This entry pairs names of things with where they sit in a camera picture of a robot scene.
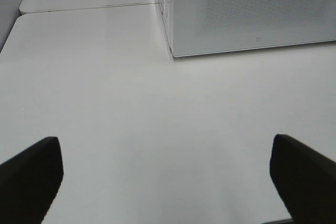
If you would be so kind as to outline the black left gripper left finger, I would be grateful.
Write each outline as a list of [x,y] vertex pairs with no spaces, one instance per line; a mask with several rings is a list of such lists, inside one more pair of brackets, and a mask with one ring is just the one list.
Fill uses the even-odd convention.
[[1,223],[42,223],[63,176],[57,137],[46,137],[2,163]]

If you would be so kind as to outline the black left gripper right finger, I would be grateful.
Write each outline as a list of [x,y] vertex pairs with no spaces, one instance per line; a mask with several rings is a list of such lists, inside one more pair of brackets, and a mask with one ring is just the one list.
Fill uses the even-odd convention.
[[335,162],[299,140],[274,137],[271,180],[294,223],[335,223]]

